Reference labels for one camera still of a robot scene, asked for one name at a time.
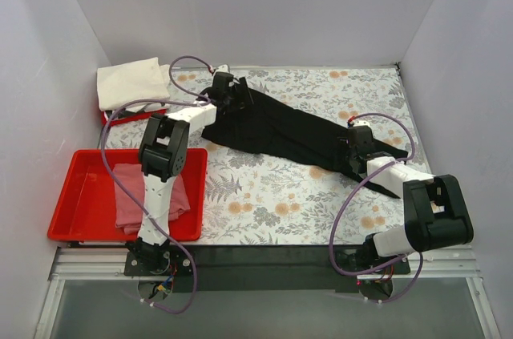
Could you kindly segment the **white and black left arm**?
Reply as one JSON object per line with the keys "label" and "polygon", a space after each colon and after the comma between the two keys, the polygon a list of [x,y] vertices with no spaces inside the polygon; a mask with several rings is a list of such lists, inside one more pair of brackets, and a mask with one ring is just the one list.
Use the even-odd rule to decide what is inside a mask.
{"label": "white and black left arm", "polygon": [[165,273],[171,263],[165,251],[172,189],[183,170],[190,134],[213,125],[216,118],[253,105],[246,78],[215,71],[212,85],[190,106],[169,115],[152,115],[139,147],[143,173],[143,217],[129,251],[146,270]]}

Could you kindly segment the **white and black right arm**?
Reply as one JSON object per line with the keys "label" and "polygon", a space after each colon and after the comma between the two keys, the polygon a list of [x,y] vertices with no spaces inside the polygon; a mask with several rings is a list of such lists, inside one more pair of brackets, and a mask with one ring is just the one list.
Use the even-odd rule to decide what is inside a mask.
{"label": "white and black right arm", "polygon": [[370,127],[349,127],[349,166],[361,178],[398,196],[404,223],[366,237],[362,261],[371,272],[384,271],[392,256],[427,252],[474,239],[466,202],[455,176],[434,176],[378,150]]}

